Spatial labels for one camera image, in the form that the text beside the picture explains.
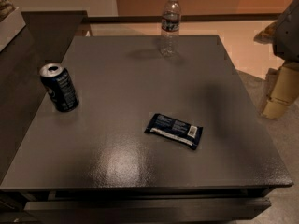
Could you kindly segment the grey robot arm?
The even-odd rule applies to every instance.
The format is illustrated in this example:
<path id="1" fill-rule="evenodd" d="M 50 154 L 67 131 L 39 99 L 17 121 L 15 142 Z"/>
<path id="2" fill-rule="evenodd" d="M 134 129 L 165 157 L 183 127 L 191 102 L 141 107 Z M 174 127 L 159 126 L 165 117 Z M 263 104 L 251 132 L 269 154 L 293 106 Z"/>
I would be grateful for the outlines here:
<path id="1" fill-rule="evenodd" d="M 299 97 L 299 0 L 292 0 L 278 17 L 273 52 L 284 63 L 269 77 L 262 115 L 278 119 Z"/>

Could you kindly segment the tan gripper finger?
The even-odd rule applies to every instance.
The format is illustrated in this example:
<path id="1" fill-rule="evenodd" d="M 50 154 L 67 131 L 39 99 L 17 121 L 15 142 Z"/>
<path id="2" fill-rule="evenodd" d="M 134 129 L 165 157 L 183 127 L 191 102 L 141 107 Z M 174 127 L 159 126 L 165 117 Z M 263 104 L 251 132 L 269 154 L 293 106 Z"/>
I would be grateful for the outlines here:
<path id="1" fill-rule="evenodd" d="M 278 70 L 273 69 L 273 68 L 269 68 L 268 72 L 266 74 L 266 78 L 265 78 L 266 87 L 267 88 L 273 88 L 276 84 L 277 77 L 278 77 Z"/>
<path id="2" fill-rule="evenodd" d="M 266 87 L 261 114 L 268 119 L 279 119 L 298 97 L 299 63 L 285 62 L 278 69 L 275 86 Z"/>

